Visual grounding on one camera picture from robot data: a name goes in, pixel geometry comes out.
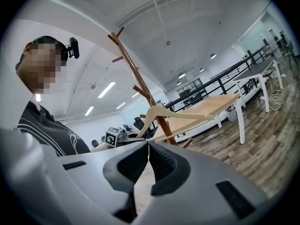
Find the ceiling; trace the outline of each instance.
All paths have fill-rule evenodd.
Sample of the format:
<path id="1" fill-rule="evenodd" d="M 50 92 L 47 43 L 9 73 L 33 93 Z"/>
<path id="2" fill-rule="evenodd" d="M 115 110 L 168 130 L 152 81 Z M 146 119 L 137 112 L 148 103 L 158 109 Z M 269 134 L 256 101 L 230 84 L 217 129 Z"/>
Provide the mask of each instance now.
<path id="1" fill-rule="evenodd" d="M 80 58 L 69 59 L 62 78 L 42 96 L 59 119 L 85 119 L 115 113 L 129 104 L 135 81 L 107 33 L 120 36 L 150 90 L 176 87 L 180 73 L 193 77 L 208 68 L 210 54 L 221 54 L 255 21 L 269 0 L 29 0 L 1 46 L 15 66 L 23 47 L 45 34 L 68 44 L 79 42 Z M 116 85 L 102 98 L 101 91 Z"/>
<path id="2" fill-rule="evenodd" d="M 194 72 L 210 64 L 210 54 L 220 54 L 235 40 L 215 40 L 228 17 L 245 14 L 255 0 L 85 0 L 135 44 L 149 71 L 166 91 L 176 87 L 180 72 Z"/>
<path id="3" fill-rule="evenodd" d="M 105 116 L 121 111 L 116 108 L 123 102 L 129 104 L 134 100 L 132 96 L 136 92 L 132 86 L 136 82 L 127 64 L 124 61 L 112 63 L 115 55 L 67 31 L 34 21 L 15 20 L 1 43 L 1 55 L 14 69 L 25 45 L 44 35 L 57 38 L 66 45 L 71 37 L 75 37 L 79 44 L 80 57 L 68 59 L 56 83 L 50 84 L 49 90 L 42 95 L 41 105 L 57 119 L 69 122 L 85 119 L 90 106 L 94 109 L 89 119 Z M 152 81 L 147 77 L 144 79 L 150 90 L 157 90 Z M 103 98 L 98 98 L 110 82 L 116 84 Z"/>

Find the white stripe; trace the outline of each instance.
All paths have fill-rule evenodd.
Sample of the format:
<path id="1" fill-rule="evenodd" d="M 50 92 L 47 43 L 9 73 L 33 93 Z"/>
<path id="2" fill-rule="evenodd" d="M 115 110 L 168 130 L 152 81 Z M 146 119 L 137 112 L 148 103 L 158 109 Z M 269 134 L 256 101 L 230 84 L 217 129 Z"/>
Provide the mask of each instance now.
<path id="1" fill-rule="evenodd" d="M 39 131 L 37 131 L 35 128 L 31 127 L 30 125 L 28 124 L 22 124 L 22 123 L 19 123 L 18 124 L 18 128 L 21 128 L 19 126 L 27 126 L 27 127 L 30 127 L 31 129 L 35 130 L 37 133 L 39 133 L 41 136 L 43 136 L 45 139 L 47 139 L 50 143 L 53 144 L 54 147 L 57 148 L 57 150 L 63 155 L 65 156 L 66 154 L 64 153 L 64 151 L 60 148 L 60 146 L 56 146 L 49 138 L 47 138 L 46 136 L 44 136 L 43 134 L 41 134 Z"/>
<path id="2" fill-rule="evenodd" d="M 75 146 L 73 145 L 73 142 L 72 142 L 72 135 L 70 135 L 70 142 L 71 142 L 71 145 L 72 145 L 72 147 L 74 148 L 74 150 L 75 150 L 75 152 L 76 152 L 76 154 L 78 154 L 78 152 L 76 151 L 76 148 L 75 148 L 75 146 L 76 146 L 76 144 L 75 144 Z"/>
<path id="3" fill-rule="evenodd" d="M 75 152 L 78 154 L 78 152 L 77 152 L 77 150 L 76 150 L 76 144 L 77 144 L 77 138 L 76 137 L 74 137 L 76 140 L 74 141 L 74 150 L 75 150 Z"/>
<path id="4" fill-rule="evenodd" d="M 26 129 L 26 128 L 22 128 L 22 127 L 19 127 L 19 129 L 20 129 L 21 131 L 27 131 L 27 132 L 29 132 L 30 134 L 32 134 L 32 135 L 38 137 L 40 140 L 44 141 L 44 143 L 45 143 L 46 145 L 51 146 L 51 145 L 50 145 L 49 143 L 47 143 L 43 138 L 41 138 L 39 135 L 33 133 L 31 130 Z M 61 155 L 58 154 L 57 150 L 56 150 L 56 149 L 54 149 L 54 150 L 55 150 L 56 154 L 60 157 Z"/>
<path id="5" fill-rule="evenodd" d="M 36 128 L 38 128 L 42 133 L 44 133 L 46 136 L 48 136 L 49 138 L 49 140 L 50 141 L 52 141 L 53 143 L 55 143 L 56 144 L 56 146 L 57 147 L 59 147 L 59 149 L 61 150 L 61 152 L 64 154 L 64 155 L 66 155 L 65 153 L 64 153 L 64 151 L 60 148 L 60 146 L 57 144 L 57 142 L 53 139 L 53 138 L 51 138 L 47 133 L 45 133 L 43 130 L 41 130 L 37 125 L 35 125 L 34 123 L 32 123 L 32 122 L 30 122 L 32 125 L 34 125 Z"/>

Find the ceiling light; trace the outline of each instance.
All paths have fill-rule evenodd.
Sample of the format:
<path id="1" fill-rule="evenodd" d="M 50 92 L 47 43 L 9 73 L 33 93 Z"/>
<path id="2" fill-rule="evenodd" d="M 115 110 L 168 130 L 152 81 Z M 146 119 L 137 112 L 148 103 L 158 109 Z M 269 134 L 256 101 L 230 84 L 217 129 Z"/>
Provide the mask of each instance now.
<path id="1" fill-rule="evenodd" d="M 122 107 L 125 103 L 122 103 L 120 106 L 118 106 L 116 109 L 119 109 L 120 107 Z"/>
<path id="2" fill-rule="evenodd" d="M 138 95 L 139 93 L 137 92 L 136 94 L 134 94 L 133 96 L 132 96 L 132 98 L 134 98 L 136 95 Z"/>
<path id="3" fill-rule="evenodd" d="M 36 101 L 37 102 L 41 102 L 42 101 L 40 94 L 36 94 Z"/>
<path id="4" fill-rule="evenodd" d="M 94 108 L 94 107 L 90 107 L 90 108 L 88 109 L 88 111 L 86 112 L 85 116 L 89 115 L 89 113 L 93 110 L 93 108 Z"/>
<path id="5" fill-rule="evenodd" d="M 212 53 L 211 55 L 210 55 L 210 59 L 213 59 L 213 58 L 215 58 L 216 57 L 216 54 L 214 54 L 214 53 Z"/>
<path id="6" fill-rule="evenodd" d="M 115 82 L 111 82 L 111 83 L 103 90 L 103 92 L 101 92 L 101 94 L 99 95 L 98 98 L 102 98 L 102 97 L 105 95 L 105 93 L 107 93 L 108 90 L 111 89 L 112 86 L 115 85 L 115 84 L 116 84 Z"/>
<path id="7" fill-rule="evenodd" d="M 179 79 L 181 79 L 181 78 L 183 78 L 184 76 L 185 76 L 186 74 L 185 73 L 183 73 L 183 74 L 181 74 L 181 75 L 179 75 Z"/>

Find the trash bin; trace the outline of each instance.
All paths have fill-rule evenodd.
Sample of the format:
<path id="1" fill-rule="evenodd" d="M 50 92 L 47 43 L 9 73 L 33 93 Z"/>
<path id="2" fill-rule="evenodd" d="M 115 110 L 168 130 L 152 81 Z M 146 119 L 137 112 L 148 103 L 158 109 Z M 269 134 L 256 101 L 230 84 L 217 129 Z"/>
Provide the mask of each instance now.
<path id="1" fill-rule="evenodd" d="M 238 119 L 238 115 L 236 113 L 236 109 L 235 107 L 232 105 L 230 107 L 228 107 L 226 110 L 226 113 L 227 113 L 227 117 L 228 117 L 228 120 L 230 122 L 234 122 Z"/>

